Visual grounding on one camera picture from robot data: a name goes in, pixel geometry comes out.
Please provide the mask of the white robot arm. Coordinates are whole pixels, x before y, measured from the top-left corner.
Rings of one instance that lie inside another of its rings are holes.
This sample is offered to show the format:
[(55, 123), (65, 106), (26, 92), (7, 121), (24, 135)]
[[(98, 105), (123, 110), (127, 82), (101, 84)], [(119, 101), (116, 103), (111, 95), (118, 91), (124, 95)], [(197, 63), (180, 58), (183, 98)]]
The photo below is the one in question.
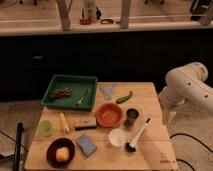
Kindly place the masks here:
[(174, 108), (186, 99), (213, 114), (213, 88), (205, 84), (207, 77), (208, 70), (200, 62), (174, 68), (166, 74), (166, 86), (158, 95), (164, 125), (173, 120), (176, 115)]

